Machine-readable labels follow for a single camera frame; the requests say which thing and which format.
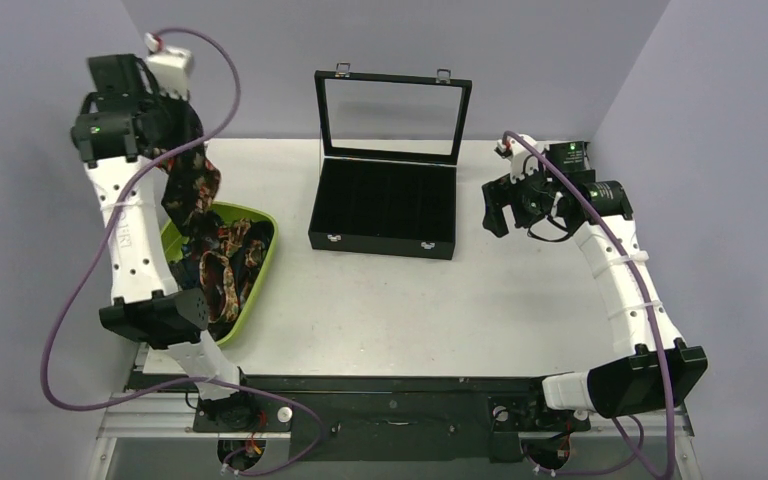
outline green tray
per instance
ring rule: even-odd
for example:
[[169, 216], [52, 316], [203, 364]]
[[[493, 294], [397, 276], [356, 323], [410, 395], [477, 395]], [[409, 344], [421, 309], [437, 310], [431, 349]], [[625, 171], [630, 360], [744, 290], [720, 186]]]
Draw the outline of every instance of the green tray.
[[[263, 212], [252, 208], [233, 205], [231, 203], [213, 202], [213, 206], [210, 209], [219, 214], [226, 224], [241, 218], [248, 218], [256, 222], [266, 220], [272, 224], [274, 229], [272, 242], [269, 244], [269, 250], [266, 251], [266, 258], [263, 259], [263, 265], [260, 267], [260, 275], [258, 275], [257, 280], [254, 282], [249, 298], [246, 300], [246, 305], [240, 311], [240, 316], [237, 317], [237, 322], [231, 327], [231, 331], [216, 341], [218, 345], [222, 345], [234, 338], [234, 335], [243, 328], [243, 324], [246, 323], [246, 318], [248, 318], [252, 307], [254, 307], [255, 300], [257, 300], [257, 297], [260, 295], [260, 289], [263, 288], [266, 273], [269, 271], [269, 265], [272, 264], [272, 257], [275, 253], [275, 241], [278, 239], [278, 224], [275, 223], [274, 218]], [[160, 239], [163, 243], [163, 254], [166, 256], [166, 261], [171, 262], [180, 260], [182, 257], [181, 245], [183, 245], [187, 239], [181, 236], [181, 232], [178, 231], [172, 222], [167, 222], [166, 225], [163, 226], [163, 229], [160, 231]]]

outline fabric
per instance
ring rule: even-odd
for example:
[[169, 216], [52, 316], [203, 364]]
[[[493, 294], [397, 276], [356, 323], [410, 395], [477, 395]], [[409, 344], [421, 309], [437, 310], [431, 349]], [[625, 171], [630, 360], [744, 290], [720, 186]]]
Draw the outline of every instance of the fabric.
[[[166, 151], [155, 148], [155, 157]], [[169, 175], [161, 205], [188, 237], [182, 259], [170, 262], [182, 289], [201, 288], [210, 311], [208, 332], [219, 340], [231, 331], [260, 274], [274, 228], [241, 219], [226, 225], [210, 210], [222, 176], [204, 155], [190, 151], [158, 166]]]

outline box latch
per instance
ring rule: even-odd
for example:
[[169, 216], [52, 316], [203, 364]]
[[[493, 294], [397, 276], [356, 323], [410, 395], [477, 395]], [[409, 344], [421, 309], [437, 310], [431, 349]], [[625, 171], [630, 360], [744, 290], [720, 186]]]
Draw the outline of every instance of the box latch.
[[438, 68], [437, 83], [442, 83], [443, 85], [452, 83], [452, 71], [448, 68]]
[[334, 76], [337, 78], [349, 78], [352, 64], [349, 62], [340, 62], [334, 69]]

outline table surface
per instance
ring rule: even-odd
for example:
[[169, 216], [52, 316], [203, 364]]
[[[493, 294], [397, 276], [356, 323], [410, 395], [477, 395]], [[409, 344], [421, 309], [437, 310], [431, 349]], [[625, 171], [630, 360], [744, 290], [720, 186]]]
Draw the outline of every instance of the table surface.
[[[539, 376], [613, 360], [576, 245], [522, 230], [497, 239], [481, 227], [481, 185], [509, 169], [494, 146], [462, 145], [455, 256], [441, 261], [311, 249], [319, 140], [211, 141], [217, 200], [267, 212], [279, 229], [260, 298], [225, 355], [271, 375]], [[182, 370], [152, 351], [144, 372]]]

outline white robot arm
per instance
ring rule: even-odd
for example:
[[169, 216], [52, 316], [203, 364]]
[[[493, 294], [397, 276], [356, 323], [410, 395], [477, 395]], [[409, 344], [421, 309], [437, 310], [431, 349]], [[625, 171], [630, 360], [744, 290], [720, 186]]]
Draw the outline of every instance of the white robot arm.
[[[572, 238], [590, 266], [605, 303], [617, 360], [586, 372], [549, 376], [543, 380], [546, 406], [556, 410], [595, 411], [606, 418], [664, 408], [656, 345], [647, 320], [647, 307], [655, 312], [660, 340], [665, 346], [672, 379], [673, 399], [684, 400], [707, 368], [701, 347], [688, 348], [660, 302], [646, 268], [649, 259], [640, 248], [637, 227], [625, 191], [616, 181], [596, 181], [586, 159], [585, 142], [543, 144], [528, 136], [522, 140], [557, 167], [595, 208], [622, 243], [627, 256], [614, 248], [608, 235], [591, 221], [577, 200], [557, 178], [536, 162], [518, 142], [503, 138], [496, 152], [510, 160], [510, 173], [483, 186], [483, 225], [496, 236], [508, 233], [502, 208], [510, 206], [515, 226], [528, 229], [548, 219], [566, 232], [557, 241]], [[649, 292], [645, 301], [627, 266], [632, 260]]]
[[[153, 53], [145, 61], [134, 55], [88, 60], [97, 92], [87, 96], [72, 129], [105, 224], [115, 208], [121, 209], [109, 240], [112, 305], [102, 308], [99, 316], [105, 328], [165, 350], [190, 377], [239, 385], [242, 373], [207, 332], [204, 294], [200, 289], [179, 291], [169, 270], [151, 182], [139, 183], [117, 203], [120, 188], [150, 163], [147, 156], [155, 148], [165, 143], [177, 146], [199, 136], [186, 131], [187, 126], [200, 123], [197, 118], [186, 122], [176, 114], [185, 111], [181, 105], [189, 99], [192, 54], [147, 43]], [[142, 75], [148, 78], [151, 91]], [[91, 112], [93, 105], [96, 111]], [[227, 411], [228, 405], [222, 402], [246, 403], [234, 398], [246, 395], [236, 390], [211, 383], [197, 386], [208, 413]]]

